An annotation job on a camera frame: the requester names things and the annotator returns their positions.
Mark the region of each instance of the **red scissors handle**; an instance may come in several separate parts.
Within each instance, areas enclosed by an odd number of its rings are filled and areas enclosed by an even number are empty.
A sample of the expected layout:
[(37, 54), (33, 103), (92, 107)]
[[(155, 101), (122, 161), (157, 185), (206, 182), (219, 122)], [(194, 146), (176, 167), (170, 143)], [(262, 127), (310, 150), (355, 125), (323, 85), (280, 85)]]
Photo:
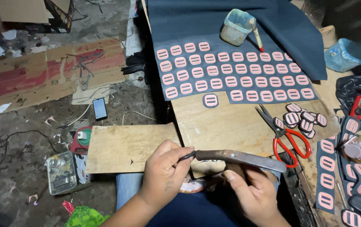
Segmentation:
[[(288, 138), (288, 140), (290, 141), (291, 145), (293, 146), (293, 148), (295, 149), (295, 152), (298, 153), (298, 155), (302, 158), (308, 158), (311, 155), (311, 146), (309, 145), (308, 140), (301, 135), (301, 133), (296, 132), (294, 130), (288, 129), (286, 128), (285, 131), (287, 131), (287, 133), (285, 134), (285, 136)], [(299, 137), (304, 143), (305, 143), (305, 149), (306, 149), (306, 153), (305, 155), (301, 152), (301, 150), (298, 148), (297, 144), (295, 143), (293, 137), (291, 136), (291, 134), (293, 134), (294, 136)], [(279, 157), (279, 153), (277, 152), (277, 144), (279, 144), (283, 150), (285, 150), (287, 152), (287, 154), (293, 159), (294, 164), (292, 165), (287, 165), (287, 168), (295, 168), (298, 165), (298, 160), (295, 157), (295, 155), (290, 151), (290, 149), (287, 148), (286, 145), (284, 145), (280, 138), (274, 138), (273, 139), (273, 152), (274, 155), (276, 156), (277, 160), (282, 161), (281, 158)]]

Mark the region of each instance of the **dirty floor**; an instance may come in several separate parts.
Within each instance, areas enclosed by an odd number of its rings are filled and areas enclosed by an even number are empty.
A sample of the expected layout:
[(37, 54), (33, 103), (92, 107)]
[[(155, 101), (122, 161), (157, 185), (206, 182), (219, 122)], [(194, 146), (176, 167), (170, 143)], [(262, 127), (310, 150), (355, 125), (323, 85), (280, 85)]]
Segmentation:
[[(98, 6), (85, 0), (74, 0), (79, 12), (88, 15), (88, 18), (73, 23), (69, 34), (47, 34), (50, 39), (44, 45), (62, 46), (67, 43), (80, 43), (98, 39), (102, 33), (119, 36), (126, 39), (126, 28), (129, 0), (102, 0), (103, 14)], [(81, 16), (76, 12), (74, 18)], [(28, 35), (19, 32), (13, 42), (3, 44), (13, 49), (25, 46), (34, 47), (44, 34)], [(132, 78), (143, 76), (143, 73), (132, 75)], [(155, 117), (153, 98), (144, 81), (134, 81), (117, 88), (114, 97), (109, 97), (106, 105), (108, 119), (104, 126), (122, 124), (125, 111), (138, 111), (144, 115)], [(69, 131), (75, 131), (84, 126), (101, 125), (96, 122), (93, 108), (72, 126), (65, 129), (56, 129), (60, 125), (75, 120), (80, 116), (87, 105), (71, 105), (70, 96), (60, 100), (49, 101), (37, 106), (31, 106), (18, 111), (0, 114), (0, 160), (4, 155), (6, 137), (14, 132), (39, 130), (52, 139), (53, 147), (59, 151), (67, 151), (60, 142), (72, 142)], [(50, 116), (57, 122), (52, 126), (45, 124)], [(124, 124), (156, 124), (157, 122), (128, 113)], [(93, 183), (79, 188), (77, 192), (65, 195), (51, 196), (48, 191), (48, 178), (45, 161), (55, 153), (48, 141), (37, 132), (13, 135), (8, 140), (6, 158), (0, 165), (0, 226), (45, 226), (59, 227), (68, 220), (67, 211), (62, 207), (64, 200), (72, 201), (74, 207), (89, 206), (101, 214), (112, 214), (116, 206), (116, 186), (114, 174), (100, 174)], [(28, 197), (38, 195), (37, 205), (28, 202)]]

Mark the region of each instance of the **smartphone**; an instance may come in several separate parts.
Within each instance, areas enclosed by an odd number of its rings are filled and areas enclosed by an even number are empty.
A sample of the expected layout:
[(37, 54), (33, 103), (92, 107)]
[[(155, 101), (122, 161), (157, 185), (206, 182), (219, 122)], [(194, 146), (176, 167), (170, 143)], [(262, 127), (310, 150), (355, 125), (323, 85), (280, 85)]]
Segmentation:
[(104, 104), (104, 99), (96, 99), (93, 101), (95, 118), (96, 121), (107, 119), (106, 106)]

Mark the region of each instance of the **jeans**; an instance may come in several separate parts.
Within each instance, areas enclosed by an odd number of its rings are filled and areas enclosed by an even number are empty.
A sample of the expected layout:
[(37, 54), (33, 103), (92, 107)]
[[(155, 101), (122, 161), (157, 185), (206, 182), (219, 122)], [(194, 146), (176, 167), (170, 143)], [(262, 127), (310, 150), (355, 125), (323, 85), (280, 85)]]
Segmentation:
[[(268, 170), (273, 173), (278, 182), (273, 182), (276, 192), (279, 189), (281, 173)], [(128, 200), (133, 197), (143, 184), (144, 173), (122, 173), (116, 175), (117, 204), (116, 210), (119, 210)]]

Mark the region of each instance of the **black plastic bag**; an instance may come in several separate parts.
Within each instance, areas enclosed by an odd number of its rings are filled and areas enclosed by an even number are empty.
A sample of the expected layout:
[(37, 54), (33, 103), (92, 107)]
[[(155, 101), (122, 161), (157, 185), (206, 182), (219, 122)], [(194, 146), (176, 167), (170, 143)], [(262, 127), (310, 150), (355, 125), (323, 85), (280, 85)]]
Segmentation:
[(349, 112), (358, 95), (361, 95), (361, 75), (349, 75), (336, 81), (336, 97)]

